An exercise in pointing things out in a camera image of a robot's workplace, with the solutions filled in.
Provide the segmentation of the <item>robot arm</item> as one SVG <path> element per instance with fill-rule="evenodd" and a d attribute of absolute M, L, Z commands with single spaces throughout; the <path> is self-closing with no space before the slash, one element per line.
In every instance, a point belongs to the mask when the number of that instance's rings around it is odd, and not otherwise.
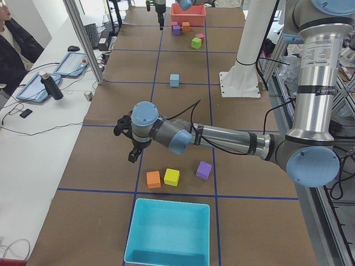
<path fill-rule="evenodd" d="M 171 6 L 170 18 L 171 21 L 189 22 L 192 26 L 203 26 L 205 24 L 205 4 L 214 6 L 215 1 L 176 1 Z M 160 30 L 163 30 L 165 25 L 164 13 L 166 12 L 166 1 L 146 1 L 146 10 L 150 12 L 150 8 L 154 6 L 158 17 Z"/>
<path fill-rule="evenodd" d="M 324 186 L 340 168 L 328 128 L 342 43 L 353 27 L 353 1 L 287 1 L 283 41 L 302 44 L 302 55 L 293 125 L 285 136 L 259 136 L 166 118 L 148 101 L 137 103 L 119 119 L 114 134 L 131 139 L 130 162 L 152 141 L 178 155 L 189 144 L 204 145 L 271 161 L 302 186 Z"/>

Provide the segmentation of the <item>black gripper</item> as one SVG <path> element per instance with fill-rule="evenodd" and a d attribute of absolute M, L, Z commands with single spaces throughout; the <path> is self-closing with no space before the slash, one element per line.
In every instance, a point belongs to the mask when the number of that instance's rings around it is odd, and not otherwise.
<path fill-rule="evenodd" d="M 166 12 L 166 0 L 155 0 L 154 1 L 155 11 L 158 16 L 158 23 L 160 30 L 164 29 L 164 14 Z"/>
<path fill-rule="evenodd" d="M 131 117 L 130 115 L 124 115 L 118 121 L 114 127 L 113 134 L 115 136 L 120 136 L 123 134 L 127 138 L 131 139 L 134 147 L 129 152 L 128 161 L 131 163 L 136 163 L 142 151 L 151 144 L 151 140 L 148 141 L 137 141 L 133 138 Z"/>

